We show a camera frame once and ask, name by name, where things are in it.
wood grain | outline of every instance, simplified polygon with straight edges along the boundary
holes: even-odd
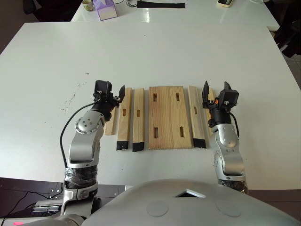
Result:
[[[191,147],[183,87],[150,87],[149,149]]]
[[[111,111],[111,119],[110,121],[107,121],[104,126],[104,134],[105,135],[113,135],[114,132],[114,124],[115,124],[115,112],[116,107]]]
[[[128,141],[131,118],[132,88],[126,88],[124,99],[119,110],[119,126],[117,141]]]
[[[209,88],[208,100],[215,100],[214,91],[213,91],[213,89],[211,89],[211,88]],[[209,121],[209,119],[211,119],[211,115],[210,115],[210,113],[209,113],[209,109],[205,109],[205,113],[206,113],[206,118],[207,118],[207,125],[206,125],[206,128],[208,128],[208,130],[209,130],[209,135],[211,136],[211,135],[212,135],[212,131],[211,131],[211,129],[210,129],[209,126],[208,126],[208,121]]]
[[[192,137],[196,139],[205,139],[204,128],[201,120],[201,94],[197,87],[188,86],[190,119],[192,127]]]
[[[144,89],[135,89],[133,143],[144,142]]]

smartphone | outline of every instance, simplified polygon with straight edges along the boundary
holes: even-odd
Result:
[[[218,0],[217,4],[229,8],[233,0]]]

black plank end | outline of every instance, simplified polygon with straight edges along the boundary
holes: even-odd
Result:
[[[117,141],[117,151],[128,149],[128,141]]]
[[[133,152],[139,152],[144,149],[144,142],[133,143]]]
[[[202,147],[202,148],[206,148],[206,141],[204,139],[196,139],[193,138],[193,145],[195,147]]]

white table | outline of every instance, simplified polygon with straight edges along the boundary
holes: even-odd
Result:
[[[176,8],[131,8],[126,2],[116,5],[117,18],[105,22],[161,22],[161,23],[202,23],[266,26],[277,31],[279,24],[265,4],[250,0],[234,0],[230,8],[217,6],[217,0],[166,0],[164,2],[185,2],[185,9]],[[72,21],[100,21],[96,11],[88,12],[81,5]]]
[[[201,88],[208,80],[217,94],[224,81],[240,93],[233,113],[249,188],[300,189],[300,90],[265,27],[25,24],[0,56],[0,75],[0,177],[63,180],[61,129],[93,100],[97,79],[110,81],[115,93],[123,84]],[[66,154],[83,113],[66,130]],[[216,183],[210,149],[117,152],[116,140],[101,139],[101,184],[163,178]]]

black strip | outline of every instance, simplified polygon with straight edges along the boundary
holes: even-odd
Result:
[[[128,141],[117,141],[117,151],[128,149]]]
[[[204,139],[196,139],[193,138],[193,145],[195,147],[202,147],[202,148],[206,148],[206,141]]]
[[[155,3],[137,1],[137,8],[185,8],[185,3]]]
[[[133,152],[139,152],[144,149],[144,142],[133,143]]]

